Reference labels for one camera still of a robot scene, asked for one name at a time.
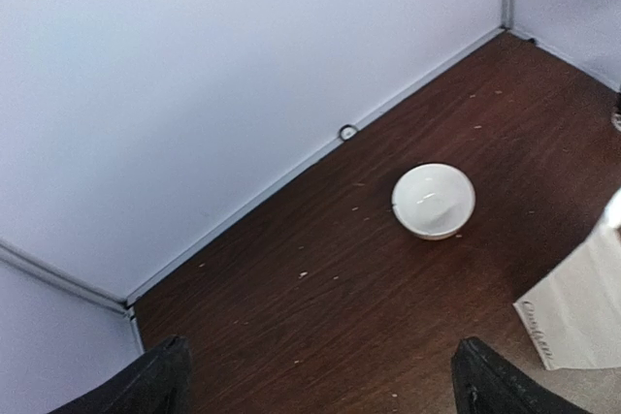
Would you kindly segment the white ceramic bowl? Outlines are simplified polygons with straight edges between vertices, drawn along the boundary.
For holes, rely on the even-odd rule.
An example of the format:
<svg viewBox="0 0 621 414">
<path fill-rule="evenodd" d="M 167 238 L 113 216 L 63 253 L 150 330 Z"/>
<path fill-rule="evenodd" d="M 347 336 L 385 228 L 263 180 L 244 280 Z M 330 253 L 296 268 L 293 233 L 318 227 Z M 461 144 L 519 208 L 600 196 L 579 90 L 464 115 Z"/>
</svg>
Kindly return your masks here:
<svg viewBox="0 0 621 414">
<path fill-rule="evenodd" d="M 455 236 L 474 213 L 476 194 L 459 169 L 441 163 L 420 165 L 403 174 L 391 195 L 399 223 L 420 239 Z"/>
</svg>

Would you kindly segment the white paper takeout bag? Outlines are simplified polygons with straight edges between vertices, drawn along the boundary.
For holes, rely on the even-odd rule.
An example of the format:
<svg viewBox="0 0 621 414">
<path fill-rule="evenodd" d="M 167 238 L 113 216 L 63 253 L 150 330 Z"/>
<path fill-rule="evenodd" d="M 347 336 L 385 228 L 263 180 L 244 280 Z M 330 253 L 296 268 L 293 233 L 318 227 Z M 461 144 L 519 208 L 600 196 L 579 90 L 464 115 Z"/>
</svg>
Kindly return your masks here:
<svg viewBox="0 0 621 414">
<path fill-rule="evenodd" d="M 547 370 L 620 367 L 620 193 L 513 307 Z"/>
</svg>

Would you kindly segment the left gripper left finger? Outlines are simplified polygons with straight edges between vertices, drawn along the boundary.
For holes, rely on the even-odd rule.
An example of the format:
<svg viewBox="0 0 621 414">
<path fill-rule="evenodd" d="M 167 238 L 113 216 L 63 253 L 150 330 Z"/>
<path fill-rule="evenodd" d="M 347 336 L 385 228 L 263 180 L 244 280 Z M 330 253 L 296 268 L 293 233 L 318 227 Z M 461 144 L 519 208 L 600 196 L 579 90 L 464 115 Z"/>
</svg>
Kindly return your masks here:
<svg viewBox="0 0 621 414">
<path fill-rule="evenodd" d="M 188 413 L 191 353 L 188 340 L 173 335 L 146 351 L 99 387 L 56 413 Z"/>
</svg>

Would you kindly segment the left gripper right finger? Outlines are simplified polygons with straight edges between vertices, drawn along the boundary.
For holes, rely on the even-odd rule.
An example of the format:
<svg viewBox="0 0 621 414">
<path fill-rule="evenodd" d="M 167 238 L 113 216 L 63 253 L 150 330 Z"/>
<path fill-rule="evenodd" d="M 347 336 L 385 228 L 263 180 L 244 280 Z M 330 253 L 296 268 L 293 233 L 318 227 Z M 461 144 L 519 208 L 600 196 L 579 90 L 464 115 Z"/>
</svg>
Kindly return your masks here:
<svg viewBox="0 0 621 414">
<path fill-rule="evenodd" d="M 451 377 L 459 414 L 587 412 L 543 388 L 478 337 L 459 342 Z"/>
</svg>

